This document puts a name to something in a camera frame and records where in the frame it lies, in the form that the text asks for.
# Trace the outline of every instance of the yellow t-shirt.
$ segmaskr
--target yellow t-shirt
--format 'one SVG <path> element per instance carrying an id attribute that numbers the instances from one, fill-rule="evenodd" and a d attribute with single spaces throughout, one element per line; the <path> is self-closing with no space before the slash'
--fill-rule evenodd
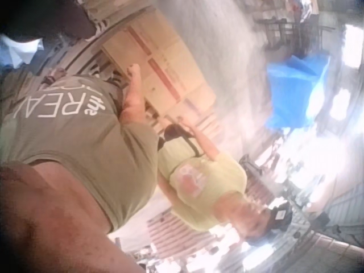
<path id="1" fill-rule="evenodd" d="M 202 153 L 196 140 L 191 142 Z M 230 155 L 220 153 L 215 161 L 196 158 L 183 138 L 167 142 L 159 151 L 158 163 L 181 200 L 172 213 L 195 230 L 206 231 L 219 224 L 212 213 L 215 202 L 228 192 L 244 193 L 246 189 L 246 173 Z"/>

